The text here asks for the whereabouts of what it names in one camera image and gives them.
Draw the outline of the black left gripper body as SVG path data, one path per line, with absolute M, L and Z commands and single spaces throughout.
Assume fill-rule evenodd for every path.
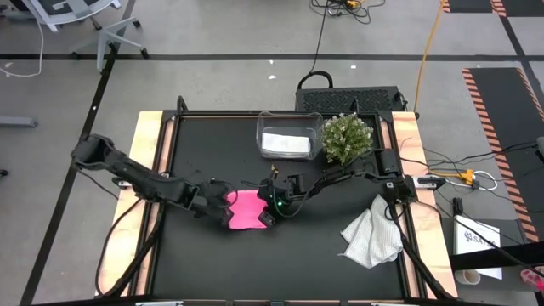
M 204 181 L 199 183 L 190 203 L 190 210 L 204 215 L 232 215 L 228 195 L 230 184 L 225 181 Z

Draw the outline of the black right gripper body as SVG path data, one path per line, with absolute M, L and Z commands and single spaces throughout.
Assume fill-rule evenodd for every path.
M 287 175 L 286 187 L 275 186 L 274 176 L 262 180 L 258 186 L 258 198 L 265 201 L 267 213 L 299 213 L 304 204 L 304 187 L 301 174 Z

